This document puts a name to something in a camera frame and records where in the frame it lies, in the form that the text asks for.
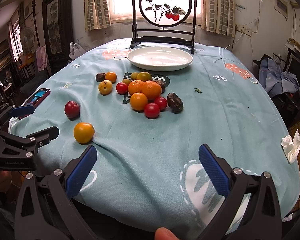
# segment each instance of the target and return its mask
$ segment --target pink towel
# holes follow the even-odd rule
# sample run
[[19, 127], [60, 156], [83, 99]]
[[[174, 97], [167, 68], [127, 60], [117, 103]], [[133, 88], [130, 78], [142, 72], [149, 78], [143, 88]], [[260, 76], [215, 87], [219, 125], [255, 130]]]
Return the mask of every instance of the pink towel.
[[42, 71], [44, 70], [47, 65], [47, 50], [46, 50], [46, 46], [42, 46], [37, 48], [37, 66], [38, 66], [38, 70]]

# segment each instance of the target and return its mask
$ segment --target oval plate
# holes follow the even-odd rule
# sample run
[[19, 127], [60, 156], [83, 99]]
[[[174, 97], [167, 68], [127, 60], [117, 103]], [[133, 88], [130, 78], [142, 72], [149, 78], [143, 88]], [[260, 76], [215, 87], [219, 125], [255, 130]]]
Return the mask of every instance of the oval plate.
[[191, 54], [175, 48], [143, 47], [128, 53], [127, 59], [135, 66], [153, 71], [174, 71], [187, 67]]

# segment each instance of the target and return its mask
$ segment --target light blue tablecloth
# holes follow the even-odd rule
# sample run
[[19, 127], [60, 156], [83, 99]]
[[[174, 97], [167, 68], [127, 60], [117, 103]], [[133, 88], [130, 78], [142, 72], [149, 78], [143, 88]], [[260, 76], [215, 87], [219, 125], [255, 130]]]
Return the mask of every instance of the light blue tablecloth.
[[[247, 68], [228, 50], [195, 44], [194, 60], [187, 68], [151, 72], [168, 83], [163, 96], [172, 91], [184, 103], [180, 114], [167, 110], [151, 120], [133, 111], [129, 98], [116, 93], [115, 84], [108, 96], [98, 92], [99, 72], [115, 71], [121, 81], [129, 76], [126, 73], [141, 71], [128, 60], [112, 59], [124, 55], [130, 41], [111, 41], [74, 60], [42, 84], [51, 94], [34, 114], [10, 121], [11, 133], [23, 137], [53, 125], [60, 129], [57, 139], [39, 149], [38, 173], [64, 168], [77, 158], [86, 145], [75, 141], [73, 128], [89, 122], [96, 130], [92, 144], [98, 159], [77, 200], [98, 212], [144, 230], [163, 226], [182, 239], [195, 239], [223, 202], [198, 159], [200, 145], [207, 143], [246, 174], [269, 171], [281, 215], [286, 215], [300, 192], [298, 163], [288, 163], [280, 145], [288, 131]], [[73, 122], [64, 113], [70, 100], [81, 106], [81, 117]]]

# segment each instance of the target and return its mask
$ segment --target tissue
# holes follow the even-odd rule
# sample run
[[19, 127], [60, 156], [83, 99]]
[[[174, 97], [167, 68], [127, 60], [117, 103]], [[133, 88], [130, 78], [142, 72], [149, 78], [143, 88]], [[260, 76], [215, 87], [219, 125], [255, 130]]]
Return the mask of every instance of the tissue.
[[300, 151], [300, 135], [298, 129], [294, 135], [293, 140], [290, 135], [287, 135], [282, 139], [281, 145], [288, 161], [290, 163], [293, 163]]

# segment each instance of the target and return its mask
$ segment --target plastic bag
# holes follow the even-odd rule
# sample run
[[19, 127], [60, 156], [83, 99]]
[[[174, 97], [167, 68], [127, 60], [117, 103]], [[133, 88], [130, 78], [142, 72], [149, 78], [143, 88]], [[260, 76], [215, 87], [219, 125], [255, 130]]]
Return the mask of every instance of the plastic bag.
[[283, 151], [290, 163], [293, 163], [300, 151], [300, 135], [297, 129], [293, 141], [290, 135], [287, 135], [285, 138], [282, 139], [281, 146]]
[[73, 44], [73, 41], [71, 41], [69, 58], [74, 60], [85, 53], [86, 51], [78, 43]]

